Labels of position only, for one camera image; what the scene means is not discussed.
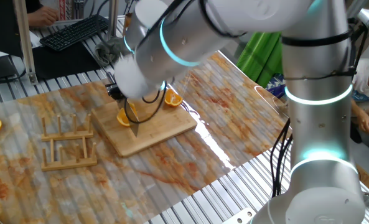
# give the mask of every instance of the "green cloth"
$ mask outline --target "green cloth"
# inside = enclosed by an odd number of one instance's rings
[[[281,33],[254,33],[236,66],[250,79],[266,88],[275,73],[282,73]]]

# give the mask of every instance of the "metal pole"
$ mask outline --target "metal pole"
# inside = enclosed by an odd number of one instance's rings
[[[118,4],[119,0],[110,0],[110,12],[108,14],[108,40],[116,37],[116,25],[118,21]]]
[[[353,3],[347,9],[347,17],[353,18],[357,17],[357,14],[365,6],[368,0],[354,0]]]
[[[32,54],[32,44],[30,42],[27,6],[25,1],[13,0],[16,8],[17,23],[21,38],[21,49],[24,56],[25,69],[32,85],[38,84],[35,74],[34,56]]]

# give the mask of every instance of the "knife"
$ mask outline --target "knife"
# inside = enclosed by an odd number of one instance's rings
[[[116,101],[118,103],[119,108],[124,109],[124,102],[125,100],[118,100]],[[139,132],[139,124],[133,123],[131,121],[137,121],[139,122],[139,119],[137,118],[136,114],[134,114],[134,111],[132,110],[131,106],[126,106],[126,114],[128,115],[129,119],[129,127],[132,130],[135,137],[137,137],[137,134]]]
[[[107,84],[105,85],[105,88],[107,89],[108,95],[118,103],[119,109],[124,108],[125,97],[119,90],[117,84],[116,83]],[[128,114],[130,120],[137,122],[139,121],[136,114],[134,114],[132,107],[130,107],[129,105],[126,107],[126,113]],[[139,124],[129,121],[129,127],[130,130],[133,132],[134,136],[137,137],[137,134],[139,132]]]

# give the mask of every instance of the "cutting board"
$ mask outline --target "cutting board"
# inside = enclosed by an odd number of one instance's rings
[[[140,121],[149,117],[158,104],[133,103]],[[172,108],[164,103],[151,120],[139,125],[138,136],[136,137],[129,127],[124,127],[118,123],[116,119],[118,111],[118,104],[112,102],[92,109],[91,113],[121,157],[133,155],[194,129],[197,125],[197,122],[183,107]]]

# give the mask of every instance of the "black keyboard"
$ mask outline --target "black keyboard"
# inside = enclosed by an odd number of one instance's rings
[[[97,34],[97,19],[100,30],[108,28],[108,19],[94,15],[42,38],[40,43],[56,51],[66,49],[81,40]]]

